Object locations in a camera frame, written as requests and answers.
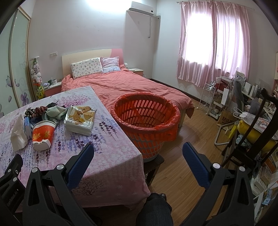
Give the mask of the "white wall air conditioner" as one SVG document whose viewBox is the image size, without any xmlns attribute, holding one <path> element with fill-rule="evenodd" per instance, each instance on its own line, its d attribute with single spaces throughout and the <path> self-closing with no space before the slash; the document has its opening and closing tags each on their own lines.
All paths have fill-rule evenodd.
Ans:
<svg viewBox="0 0 278 226">
<path fill-rule="evenodd" d="M 154 9 L 151 6 L 132 1 L 131 6 L 129 7 L 130 11 L 142 13 L 145 15 L 153 16 L 154 15 Z"/>
</svg>

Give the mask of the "person's dark knee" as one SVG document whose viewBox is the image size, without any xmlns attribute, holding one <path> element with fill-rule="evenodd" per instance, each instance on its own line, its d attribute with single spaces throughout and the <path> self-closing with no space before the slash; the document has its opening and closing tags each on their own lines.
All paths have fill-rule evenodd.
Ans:
<svg viewBox="0 0 278 226">
<path fill-rule="evenodd" d="M 172 207 L 167 202 L 166 194 L 152 193 L 137 215 L 136 225 L 174 225 L 171 212 Z"/>
</svg>

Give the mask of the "blue tissue packet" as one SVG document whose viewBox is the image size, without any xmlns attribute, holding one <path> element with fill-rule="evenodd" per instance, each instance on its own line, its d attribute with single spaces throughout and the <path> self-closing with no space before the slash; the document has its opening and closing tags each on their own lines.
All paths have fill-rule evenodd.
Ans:
<svg viewBox="0 0 278 226">
<path fill-rule="evenodd" d="M 32 125 L 30 123 L 29 117 L 24 117 L 24 130 L 28 140 L 32 139 Z"/>
</svg>

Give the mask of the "floral white pillow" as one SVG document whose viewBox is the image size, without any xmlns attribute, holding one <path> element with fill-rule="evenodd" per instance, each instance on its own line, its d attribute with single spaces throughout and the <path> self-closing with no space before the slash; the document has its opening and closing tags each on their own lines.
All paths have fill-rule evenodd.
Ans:
<svg viewBox="0 0 278 226">
<path fill-rule="evenodd" d="M 71 64 L 72 76 L 74 79 L 90 74 L 103 73 L 100 57 L 83 60 Z"/>
</svg>

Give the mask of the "yellow snack package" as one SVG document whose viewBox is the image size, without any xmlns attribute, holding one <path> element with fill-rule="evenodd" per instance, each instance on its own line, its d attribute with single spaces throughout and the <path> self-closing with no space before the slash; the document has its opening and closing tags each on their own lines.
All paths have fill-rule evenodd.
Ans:
<svg viewBox="0 0 278 226">
<path fill-rule="evenodd" d="M 96 110 L 90 106 L 70 106 L 64 124 L 69 132 L 90 136 L 94 125 Z"/>
</svg>

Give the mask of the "sliding floral wardrobe door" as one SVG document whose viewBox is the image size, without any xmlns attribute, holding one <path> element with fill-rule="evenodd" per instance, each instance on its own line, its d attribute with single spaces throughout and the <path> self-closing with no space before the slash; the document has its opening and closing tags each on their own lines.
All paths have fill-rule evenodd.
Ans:
<svg viewBox="0 0 278 226">
<path fill-rule="evenodd" d="M 28 59 L 30 20 L 19 7 L 1 32 L 1 117 L 35 100 Z"/>
</svg>

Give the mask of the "cluttered desk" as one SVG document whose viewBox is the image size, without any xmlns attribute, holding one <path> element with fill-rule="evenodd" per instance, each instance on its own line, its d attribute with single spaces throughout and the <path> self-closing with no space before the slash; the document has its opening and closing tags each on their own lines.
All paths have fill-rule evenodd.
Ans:
<svg viewBox="0 0 278 226">
<path fill-rule="evenodd" d="M 256 115 L 259 107 L 261 105 L 261 102 L 263 100 L 263 98 L 261 97 L 261 89 L 259 91 L 259 97 L 261 98 L 261 102 L 259 102 L 259 100 L 257 98 L 252 99 L 249 102 L 245 102 L 244 101 L 244 95 L 242 93 L 242 88 L 243 85 L 246 83 L 246 80 L 243 76 L 242 73 L 238 72 L 236 73 L 234 79 L 233 79 L 233 92 L 234 92 L 234 96 L 236 97 L 236 103 L 237 103 L 237 107 L 234 108 L 234 112 L 233 115 L 238 118 L 238 123 L 240 121 L 239 119 L 239 115 L 243 112 L 248 112 L 252 115 Z M 264 118 L 263 115 L 265 114 L 265 111 L 263 109 L 260 117 Z M 222 151 L 222 155 L 223 156 L 228 156 L 228 154 L 230 153 L 230 151 L 234 148 L 235 144 L 238 144 L 238 142 L 240 141 L 240 139 L 243 137 L 242 133 L 238 133 L 238 123 L 236 124 L 236 131 L 235 134 L 230 133 L 232 135 L 232 139 L 231 141 L 229 141 L 228 143 L 226 143 L 226 147 L 224 148 L 224 150 Z M 265 155 L 268 153 L 268 151 L 263 150 L 261 151 L 257 156 L 256 156 L 256 160 L 258 161 L 255 168 L 250 169 L 242 164 L 240 165 L 236 165 L 236 166 L 244 166 L 246 167 L 249 172 L 248 172 L 248 177 L 252 177 L 252 178 L 256 178 L 256 176 L 259 174 L 259 171 L 261 169 L 261 167 L 264 165 L 264 163 L 261 162 L 261 160 L 263 160 L 263 158 L 265 157 Z"/>
</svg>

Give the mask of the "red plaid scrunchie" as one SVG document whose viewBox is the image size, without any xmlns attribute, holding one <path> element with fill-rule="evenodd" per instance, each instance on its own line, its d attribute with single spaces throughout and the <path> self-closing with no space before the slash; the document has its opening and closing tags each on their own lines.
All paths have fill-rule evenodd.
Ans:
<svg viewBox="0 0 278 226">
<path fill-rule="evenodd" d="M 43 114 L 46 112 L 47 109 L 48 109 L 47 106 L 36 107 L 34 113 L 35 117 L 43 116 Z"/>
</svg>

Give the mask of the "black stool under basket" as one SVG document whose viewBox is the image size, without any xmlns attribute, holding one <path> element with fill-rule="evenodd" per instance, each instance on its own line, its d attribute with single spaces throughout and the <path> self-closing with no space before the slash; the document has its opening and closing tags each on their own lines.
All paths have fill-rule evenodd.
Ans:
<svg viewBox="0 0 278 226">
<path fill-rule="evenodd" d="M 147 186 L 152 184 L 162 163 L 164 163 L 164 158 L 160 154 L 158 154 L 153 160 L 143 163 Z"/>
</svg>

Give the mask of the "red white paper cup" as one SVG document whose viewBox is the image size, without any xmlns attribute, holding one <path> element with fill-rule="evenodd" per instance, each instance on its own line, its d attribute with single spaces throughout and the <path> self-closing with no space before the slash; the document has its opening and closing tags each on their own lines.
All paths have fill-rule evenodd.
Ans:
<svg viewBox="0 0 278 226">
<path fill-rule="evenodd" d="M 36 151 L 45 151 L 51 147 L 56 124 L 43 120 L 33 127 L 32 145 Z"/>
</svg>

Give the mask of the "hanging plush toys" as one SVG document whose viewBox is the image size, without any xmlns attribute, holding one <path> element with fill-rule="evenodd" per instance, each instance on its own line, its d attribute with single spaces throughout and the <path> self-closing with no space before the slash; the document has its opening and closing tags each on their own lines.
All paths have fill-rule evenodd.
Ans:
<svg viewBox="0 0 278 226">
<path fill-rule="evenodd" d="M 34 57 L 29 61 L 32 89 L 36 100 L 44 98 L 42 74 L 40 72 L 39 57 Z"/>
</svg>

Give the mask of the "dark wooden chair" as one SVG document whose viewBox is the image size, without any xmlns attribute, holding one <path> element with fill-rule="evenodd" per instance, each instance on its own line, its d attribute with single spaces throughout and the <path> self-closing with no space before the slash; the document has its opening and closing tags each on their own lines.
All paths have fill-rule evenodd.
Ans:
<svg viewBox="0 0 278 226">
<path fill-rule="evenodd" d="M 255 158 L 261 151 L 268 151 L 261 160 L 264 163 L 277 149 L 277 111 L 274 112 L 271 120 L 260 117 L 266 102 L 277 107 L 277 98 L 270 95 L 265 88 L 261 90 L 261 97 L 263 100 L 256 115 L 248 112 L 239 115 L 238 133 L 242 133 L 243 137 L 225 158 L 223 167 L 228 162 L 233 162 L 253 169 L 258 162 Z"/>
</svg>

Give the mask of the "bed with salmon duvet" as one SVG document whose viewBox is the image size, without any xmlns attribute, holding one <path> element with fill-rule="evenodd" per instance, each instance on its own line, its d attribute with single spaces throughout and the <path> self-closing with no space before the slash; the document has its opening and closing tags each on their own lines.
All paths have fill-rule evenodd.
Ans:
<svg viewBox="0 0 278 226">
<path fill-rule="evenodd" d="M 96 73 L 74 79 L 66 75 L 62 80 L 61 90 L 91 86 L 108 111 L 117 98 L 125 94 L 148 92 L 172 101 L 180 110 L 181 118 L 192 117 L 194 104 L 187 95 L 166 85 L 137 75 L 121 66 L 119 71 Z"/>
</svg>

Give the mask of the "grey green sock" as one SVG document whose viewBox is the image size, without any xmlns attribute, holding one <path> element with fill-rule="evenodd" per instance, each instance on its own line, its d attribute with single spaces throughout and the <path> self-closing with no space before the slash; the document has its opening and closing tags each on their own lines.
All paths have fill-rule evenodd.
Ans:
<svg viewBox="0 0 278 226">
<path fill-rule="evenodd" d="M 60 106 L 54 106 L 48 108 L 44 114 L 42 115 L 43 120 L 49 120 L 55 124 L 58 124 L 60 120 L 62 120 L 67 113 L 67 109 Z"/>
</svg>

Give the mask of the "left pink nightstand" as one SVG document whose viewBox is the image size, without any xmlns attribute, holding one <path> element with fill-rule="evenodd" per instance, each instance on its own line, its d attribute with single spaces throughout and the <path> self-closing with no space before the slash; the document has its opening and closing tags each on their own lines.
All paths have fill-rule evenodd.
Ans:
<svg viewBox="0 0 278 226">
<path fill-rule="evenodd" d="M 62 82 L 58 82 L 55 85 L 49 86 L 47 89 L 44 90 L 45 97 L 53 96 L 61 92 L 61 84 Z"/>
</svg>

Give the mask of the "pink striped pillow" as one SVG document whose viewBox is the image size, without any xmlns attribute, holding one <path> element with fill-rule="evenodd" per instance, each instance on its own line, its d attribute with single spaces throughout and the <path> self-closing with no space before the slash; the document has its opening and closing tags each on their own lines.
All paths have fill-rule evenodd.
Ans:
<svg viewBox="0 0 278 226">
<path fill-rule="evenodd" d="M 119 57 L 101 57 L 103 73 L 120 71 Z"/>
</svg>

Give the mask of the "right nightstand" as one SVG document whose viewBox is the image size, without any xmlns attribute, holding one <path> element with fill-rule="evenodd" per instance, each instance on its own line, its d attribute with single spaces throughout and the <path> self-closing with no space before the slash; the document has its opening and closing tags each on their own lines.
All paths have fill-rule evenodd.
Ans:
<svg viewBox="0 0 278 226">
<path fill-rule="evenodd" d="M 140 75 L 140 76 L 144 76 L 144 70 L 142 70 L 142 69 L 138 69 L 138 68 L 129 68 L 128 69 L 129 71 L 131 71 L 131 72 L 133 72 L 133 73 L 135 73 L 135 74 L 137 74 L 137 75 Z"/>
</svg>

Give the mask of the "red plastic laundry basket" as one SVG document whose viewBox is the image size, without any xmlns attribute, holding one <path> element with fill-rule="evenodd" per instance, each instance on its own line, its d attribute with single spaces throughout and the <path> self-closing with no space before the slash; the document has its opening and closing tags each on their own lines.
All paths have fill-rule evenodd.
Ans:
<svg viewBox="0 0 278 226">
<path fill-rule="evenodd" d="M 176 139 L 179 108 L 162 96 L 146 92 L 119 97 L 110 114 L 140 151 L 144 162 L 159 154 L 164 142 Z"/>
</svg>

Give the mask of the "cream pink headboard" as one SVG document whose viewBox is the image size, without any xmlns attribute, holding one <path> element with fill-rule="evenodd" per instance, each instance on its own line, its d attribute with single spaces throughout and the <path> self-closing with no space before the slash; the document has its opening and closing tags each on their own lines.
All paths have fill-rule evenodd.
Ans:
<svg viewBox="0 0 278 226">
<path fill-rule="evenodd" d="M 71 64 L 83 60 L 96 58 L 96 57 L 119 57 L 119 65 L 124 64 L 124 57 L 122 49 L 97 49 L 82 52 L 76 52 L 62 56 L 62 72 L 63 77 L 72 74 Z"/>
</svg>

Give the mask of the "floral pink purple tablecloth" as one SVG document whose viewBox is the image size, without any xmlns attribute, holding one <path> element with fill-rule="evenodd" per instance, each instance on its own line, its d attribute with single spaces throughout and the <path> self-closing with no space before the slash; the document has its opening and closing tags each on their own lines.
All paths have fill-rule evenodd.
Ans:
<svg viewBox="0 0 278 226">
<path fill-rule="evenodd" d="M 59 106 L 90 106 L 96 111 L 90 136 L 71 133 L 60 122 L 50 149 L 38 152 L 32 143 L 19 151 L 23 166 L 19 174 L 26 185 L 32 168 L 50 170 L 66 163 L 82 148 L 91 143 L 94 157 L 79 186 L 73 189 L 77 201 L 83 207 L 109 205 L 133 205 L 150 195 L 145 182 L 143 158 L 139 150 L 115 122 L 90 86 L 76 88 L 29 104 L 30 108 L 45 106 L 51 102 Z"/>
</svg>

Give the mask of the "pink window curtain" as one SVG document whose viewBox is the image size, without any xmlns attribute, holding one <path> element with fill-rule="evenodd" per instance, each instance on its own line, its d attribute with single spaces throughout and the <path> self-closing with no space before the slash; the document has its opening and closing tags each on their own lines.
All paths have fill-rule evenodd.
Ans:
<svg viewBox="0 0 278 226">
<path fill-rule="evenodd" d="M 247 8 L 222 1 L 181 1 L 177 79 L 197 87 L 250 70 Z"/>
</svg>

